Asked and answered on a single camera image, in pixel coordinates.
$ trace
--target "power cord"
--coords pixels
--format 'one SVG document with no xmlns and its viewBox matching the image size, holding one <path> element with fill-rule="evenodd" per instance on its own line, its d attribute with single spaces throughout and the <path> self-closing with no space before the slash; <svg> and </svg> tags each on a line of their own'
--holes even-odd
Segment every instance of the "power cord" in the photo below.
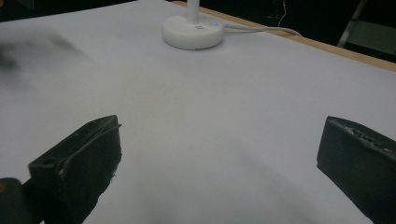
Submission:
<svg viewBox="0 0 396 224">
<path fill-rule="evenodd" d="M 286 14 L 288 14 L 288 11 L 286 10 L 286 0 L 283 0 L 283 3 L 282 3 L 282 4 L 283 4 L 283 5 L 282 5 L 282 7 L 283 7 L 283 16 L 282 16 L 282 18 L 280 18 L 280 21 L 279 21 L 279 23 L 277 24 L 277 27 L 280 26 L 280 23 L 282 23 L 283 19 L 285 19 Z"/>
<path fill-rule="evenodd" d="M 270 27 L 270 26 L 269 27 L 248 27 L 248 26 L 243 26 L 243 25 L 225 24 L 224 28 L 235 29 L 235 30 L 245 30 L 245 31 L 251 31 L 251 32 L 278 30 L 278 31 L 288 32 L 293 35 L 302 36 L 297 31 L 291 30 L 289 28 L 283 28 L 283 27 Z"/>
</svg>

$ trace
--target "black object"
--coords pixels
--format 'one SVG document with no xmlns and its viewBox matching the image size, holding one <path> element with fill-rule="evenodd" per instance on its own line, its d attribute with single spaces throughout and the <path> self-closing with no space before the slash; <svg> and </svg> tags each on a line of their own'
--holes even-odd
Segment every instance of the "black object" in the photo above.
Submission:
<svg viewBox="0 0 396 224">
<path fill-rule="evenodd" d="M 0 223 L 82 223 L 120 163 L 119 127 L 117 116 L 93 120 L 32 161 L 25 184 L 0 179 Z"/>
<path fill-rule="evenodd" d="M 395 141 L 359 123 L 328 117 L 318 168 L 374 223 L 396 223 Z"/>
</svg>

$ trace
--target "table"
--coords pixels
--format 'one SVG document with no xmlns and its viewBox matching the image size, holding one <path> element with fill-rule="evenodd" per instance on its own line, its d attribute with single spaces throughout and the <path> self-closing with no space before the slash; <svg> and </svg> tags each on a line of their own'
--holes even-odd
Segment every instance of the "table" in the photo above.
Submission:
<svg viewBox="0 0 396 224">
<path fill-rule="evenodd" d="M 185 2 L 181 2 L 181 1 L 174 1 L 173 3 L 183 6 L 183 7 L 187 6 L 187 4 Z M 230 16 L 230 15 L 223 14 L 223 13 L 220 13 L 220 12 L 208 9 L 208 8 L 204 8 L 204 7 L 201 7 L 201 11 L 208 15 L 216 16 L 218 18 L 223 18 L 224 20 L 227 20 L 227 21 L 233 21 L 233 22 L 240 23 L 240 24 L 243 24 L 246 26 L 250 26 L 250 27 L 263 26 L 257 22 L 246 21 L 246 20 L 234 17 L 234 16 Z M 359 61 L 362 63 L 368 63 L 368 64 L 371 64 L 371 65 L 374 65 L 377 67 L 385 68 L 390 71 L 396 72 L 396 63 L 391 63 L 391 62 L 387 62 L 387 61 L 384 61 L 381 59 L 373 58 L 373 57 L 370 57 L 370 56 L 367 56 L 367 55 L 364 55 L 361 53 L 357 53 L 357 52 L 354 52 L 351 50 L 338 48 L 338 47 L 335 47 L 335 46 L 332 46 L 329 44 L 325 44 L 325 43 L 322 43 L 322 42 L 319 42 L 319 41 L 316 41 L 313 39 L 309 39 L 309 38 L 306 38 L 303 36 L 291 35 L 289 33 L 281 32 L 281 31 L 270 31 L 270 33 L 279 35 L 279 36 L 283 36 L 285 38 L 309 45 L 309 46 L 317 48 L 317 49 L 323 49 L 328 52 L 331 52 L 331 53 L 334 53 L 334 54 L 337 54 L 337 55 L 340 55 L 343 57 L 347 57 L 347 58 L 350 58 L 350 59 L 353 59 L 353 60 L 356 60 L 356 61 Z"/>
<path fill-rule="evenodd" d="M 396 139 L 396 74 L 268 33 L 162 41 L 162 0 L 0 24 L 0 176 L 119 116 L 122 161 L 85 223 L 371 223 L 316 168 L 327 116 Z"/>
</svg>

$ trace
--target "white lamp base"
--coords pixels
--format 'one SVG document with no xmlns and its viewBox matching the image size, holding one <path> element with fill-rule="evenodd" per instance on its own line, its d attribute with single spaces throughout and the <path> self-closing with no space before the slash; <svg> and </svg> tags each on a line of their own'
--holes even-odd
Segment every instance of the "white lamp base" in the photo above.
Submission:
<svg viewBox="0 0 396 224">
<path fill-rule="evenodd" d="M 207 49 L 224 37 L 224 25 L 215 18 L 199 16 L 197 24 L 186 17 L 175 16 L 163 23 L 163 40 L 178 49 Z"/>
</svg>

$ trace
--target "wooden table edge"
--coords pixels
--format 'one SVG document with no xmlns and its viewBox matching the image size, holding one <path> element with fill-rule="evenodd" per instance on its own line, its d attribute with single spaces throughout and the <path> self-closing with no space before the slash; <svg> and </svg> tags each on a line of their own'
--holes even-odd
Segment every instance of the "wooden table edge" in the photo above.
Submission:
<svg viewBox="0 0 396 224">
<path fill-rule="evenodd" d="M 181 1 L 173 1 L 173 3 L 183 6 L 183 7 L 187 6 L 187 4 L 185 2 L 181 2 Z M 234 16 L 230 16 L 230 15 L 227 15 L 227 14 L 224 14 L 221 12 L 217 12 L 215 10 L 211 10 L 208 8 L 201 7 L 200 10 L 201 10 L 201 12 L 204 12 L 206 14 L 224 19 L 226 21 L 233 21 L 233 22 L 236 22 L 236 23 L 239 23 L 242 25 L 250 26 L 250 27 L 263 26 L 259 23 L 253 22 L 253 21 L 246 21 L 246 20 L 243 20 L 243 19 L 240 19 L 240 18 L 237 18 Z M 367 56 L 364 54 L 360 54 L 360 53 L 357 53 L 357 52 L 354 52 L 354 51 L 351 51 L 348 49 L 341 49 L 336 46 L 321 43 L 321 42 L 318 42 L 316 40 L 309 39 L 306 37 L 292 35 L 292 34 L 289 34 L 286 32 L 282 32 L 282 31 L 270 31 L 269 33 L 274 34 L 274 35 L 279 35 L 279 36 L 285 37 L 287 39 L 291 39 L 291 40 L 306 44 L 308 46 L 311 46 L 311 47 L 314 47 L 317 49 L 322 49 L 322 50 L 328 51 L 330 53 L 334 53 L 334 54 L 337 54 L 337 55 L 340 55 L 340 56 L 343 56 L 343 57 L 346 57 L 349 59 L 353 59 L 353 60 L 359 61 L 361 63 L 368 63 L 368 64 L 376 66 L 376 67 L 380 67 L 380 68 L 384 68 L 384 69 L 387 69 L 392 72 L 396 72 L 396 63 L 387 62 L 387 61 L 373 58 L 373 57 L 370 57 L 370 56 Z"/>
</svg>

